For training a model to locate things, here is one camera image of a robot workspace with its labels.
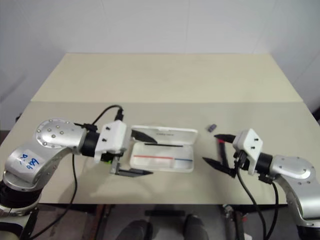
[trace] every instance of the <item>small gray object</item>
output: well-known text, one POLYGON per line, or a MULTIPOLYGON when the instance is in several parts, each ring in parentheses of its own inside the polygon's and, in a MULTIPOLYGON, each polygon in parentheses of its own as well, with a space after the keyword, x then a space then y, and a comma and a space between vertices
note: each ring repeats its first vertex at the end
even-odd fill
POLYGON ((216 129, 217 125, 216 124, 212 124, 208 127, 208 132, 212 133, 215 129, 216 129))

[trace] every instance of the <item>beige table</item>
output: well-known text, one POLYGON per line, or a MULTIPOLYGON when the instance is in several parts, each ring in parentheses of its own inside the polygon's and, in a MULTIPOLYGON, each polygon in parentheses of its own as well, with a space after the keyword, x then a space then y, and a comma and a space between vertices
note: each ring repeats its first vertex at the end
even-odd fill
MULTIPOLYGON (((102 109, 111 102, 117 102, 124 108, 124 121, 128 125, 197 129, 199 136, 194 146, 194 171, 155 172, 128 178, 110 175, 110 166, 103 162, 94 164, 92 158, 77 156, 79 188, 75 203, 251 204, 237 179, 214 170, 202 160, 202 156, 217 157, 213 134, 205 130, 212 123, 218 125, 216 133, 236 134, 254 128, 264 140, 264 152, 300 156, 320 170, 319 126, 269 55, 140 55, 136 61, 134 57, 67 54, 0 147, 0 157, 5 160, 15 147, 32 136, 34 129, 44 120, 62 117, 78 123, 92 122, 102 109), (171 58, 180 59, 171 61, 172 68, 170 64, 166 65, 171 58), (207 67, 198 75, 195 70, 192 75, 194 62, 199 60, 207 67), (175 64, 180 65, 183 71, 171 77, 169 72, 176 71, 175 64), (144 66, 149 69, 148 74, 144 72, 144 66), (218 71, 220 77, 211 67, 218 71), (124 82, 126 77, 129 81, 130 76, 136 79, 136 84, 132 83, 130 90, 127 90, 119 82, 124 82), (259 77, 265 82, 257 84, 255 80, 259 81, 259 77), (167 88, 161 84, 166 80, 167 88), (146 87, 143 83, 148 81, 153 84, 146 87), (170 87, 171 82, 177 89, 179 82, 187 82, 188 85, 183 84, 184 87, 179 88, 180 95, 177 97, 175 88, 170 87), (151 94, 159 88, 166 92, 151 94), (140 89, 148 90, 148 93, 141 97, 144 92, 140 89), (86 94, 80 94, 84 90, 88 90, 86 94)), ((112 121, 114 114, 109 112, 104 116, 98 127, 112 121)), ((233 152, 229 145, 227 154, 230 164, 233 152)), ((121 159, 124 168, 129 167, 128 154, 130 150, 121 159)), ((259 204, 274 203, 272 187, 258 181, 258 176, 249 176, 246 172, 242 176, 259 204)), ((41 202, 68 203, 73 187, 71 156, 67 156, 44 188, 41 202)), ((282 190, 280 202, 285 203, 282 190)))

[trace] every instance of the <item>red line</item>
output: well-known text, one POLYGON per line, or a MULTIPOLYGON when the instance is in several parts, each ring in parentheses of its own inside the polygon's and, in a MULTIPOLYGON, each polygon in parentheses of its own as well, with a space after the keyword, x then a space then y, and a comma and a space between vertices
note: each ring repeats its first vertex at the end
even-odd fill
POLYGON ((137 158, 152 158, 152 159, 174 159, 173 157, 169 156, 147 156, 147 155, 133 155, 137 158))

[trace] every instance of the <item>blue line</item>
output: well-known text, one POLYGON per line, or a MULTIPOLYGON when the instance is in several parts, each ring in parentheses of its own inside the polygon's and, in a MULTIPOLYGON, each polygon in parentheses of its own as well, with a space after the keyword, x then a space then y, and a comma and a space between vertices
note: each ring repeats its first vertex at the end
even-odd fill
POLYGON ((185 158, 175 158, 174 160, 182 160, 182 161, 189 161, 192 162, 192 159, 185 159, 185 158))

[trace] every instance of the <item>white wall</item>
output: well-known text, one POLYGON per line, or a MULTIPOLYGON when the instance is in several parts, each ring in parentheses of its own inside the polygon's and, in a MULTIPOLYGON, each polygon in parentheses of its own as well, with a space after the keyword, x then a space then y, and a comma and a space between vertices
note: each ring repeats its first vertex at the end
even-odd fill
POLYGON ((272 53, 313 111, 319 13, 318 0, 0 0, 1 128, 65 52, 272 53))

